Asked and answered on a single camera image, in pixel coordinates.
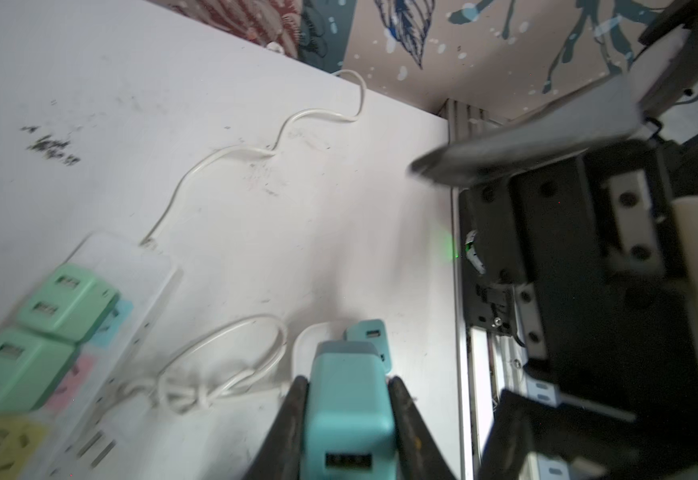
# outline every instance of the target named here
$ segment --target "blue leaf pattern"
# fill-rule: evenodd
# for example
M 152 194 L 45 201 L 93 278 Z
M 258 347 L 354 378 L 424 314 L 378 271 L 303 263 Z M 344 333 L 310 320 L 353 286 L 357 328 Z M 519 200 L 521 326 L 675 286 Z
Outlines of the blue leaf pattern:
M 375 0 L 383 26 L 423 69 L 423 48 L 432 26 L 435 0 Z

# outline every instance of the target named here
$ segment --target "floral wall mural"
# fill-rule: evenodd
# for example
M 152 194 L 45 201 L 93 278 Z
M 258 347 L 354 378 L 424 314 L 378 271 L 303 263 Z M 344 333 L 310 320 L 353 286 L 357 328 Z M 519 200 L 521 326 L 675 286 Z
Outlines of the floral wall mural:
M 447 98 L 515 118 L 609 74 L 670 0 L 151 0 L 436 112 Z

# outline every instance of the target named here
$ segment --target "metal prong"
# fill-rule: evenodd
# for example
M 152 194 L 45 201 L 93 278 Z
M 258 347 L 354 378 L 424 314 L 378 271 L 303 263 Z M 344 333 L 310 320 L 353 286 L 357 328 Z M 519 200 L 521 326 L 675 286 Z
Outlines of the metal prong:
M 88 450 L 92 448 L 95 445 L 95 443 L 98 440 L 100 440 L 103 436 L 103 432 L 96 432 L 93 438 L 91 438 L 87 443 L 85 443 L 85 445 L 82 448 L 80 448 L 79 452 L 77 452 L 77 458 L 82 458 L 82 456 L 84 456 L 85 453 L 87 453 Z
M 99 463 L 101 463 L 101 460 L 103 460 L 108 453 L 112 450 L 113 447 L 115 447 L 117 443 L 112 440 L 106 448 L 103 449 L 103 452 L 99 453 L 97 457 L 95 457 L 95 460 L 90 464 L 90 468 L 95 468 L 98 466 Z

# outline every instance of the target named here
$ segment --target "white round object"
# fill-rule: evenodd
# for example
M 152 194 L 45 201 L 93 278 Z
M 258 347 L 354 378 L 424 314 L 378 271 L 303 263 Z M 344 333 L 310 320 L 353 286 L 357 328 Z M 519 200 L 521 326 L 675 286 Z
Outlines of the white round object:
M 322 342 L 343 340 L 345 331 L 346 324 L 342 322 L 325 322 L 315 323 L 301 332 L 293 344 L 293 379 L 298 375 L 309 379 L 317 346 Z

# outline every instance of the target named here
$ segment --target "blue power adapter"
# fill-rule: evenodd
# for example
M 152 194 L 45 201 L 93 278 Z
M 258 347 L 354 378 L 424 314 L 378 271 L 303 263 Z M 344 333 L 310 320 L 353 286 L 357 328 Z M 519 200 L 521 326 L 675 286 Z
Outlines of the blue power adapter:
M 395 478 L 390 370 L 381 320 L 359 322 L 346 331 L 346 341 L 317 347 L 304 417 L 303 480 Z

